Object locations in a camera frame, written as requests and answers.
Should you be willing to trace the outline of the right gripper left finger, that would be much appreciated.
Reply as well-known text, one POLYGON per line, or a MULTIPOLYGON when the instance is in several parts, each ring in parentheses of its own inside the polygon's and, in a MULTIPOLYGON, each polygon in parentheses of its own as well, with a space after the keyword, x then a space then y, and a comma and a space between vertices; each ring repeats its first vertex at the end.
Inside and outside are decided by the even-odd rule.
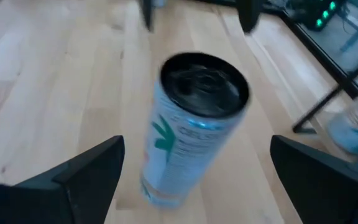
POLYGON ((0 223, 104 223, 124 163, 113 136, 16 185, 0 184, 0 223))

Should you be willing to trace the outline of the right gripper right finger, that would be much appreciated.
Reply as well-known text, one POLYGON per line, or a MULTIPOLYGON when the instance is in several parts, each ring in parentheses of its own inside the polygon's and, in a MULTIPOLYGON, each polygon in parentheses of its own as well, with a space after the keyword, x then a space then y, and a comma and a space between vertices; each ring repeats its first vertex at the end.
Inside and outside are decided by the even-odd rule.
POLYGON ((270 156, 303 223, 358 224, 358 166, 284 136, 270 156))

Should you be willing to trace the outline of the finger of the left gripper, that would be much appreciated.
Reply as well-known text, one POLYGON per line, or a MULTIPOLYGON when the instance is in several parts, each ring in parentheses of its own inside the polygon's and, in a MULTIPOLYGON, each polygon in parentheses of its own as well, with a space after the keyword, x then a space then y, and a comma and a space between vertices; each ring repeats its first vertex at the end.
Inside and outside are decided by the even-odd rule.
POLYGON ((236 0, 239 22, 245 34, 251 33, 256 27, 263 3, 263 0, 236 0))
POLYGON ((145 27, 148 31, 153 31, 153 0, 140 0, 141 13, 144 19, 145 27))

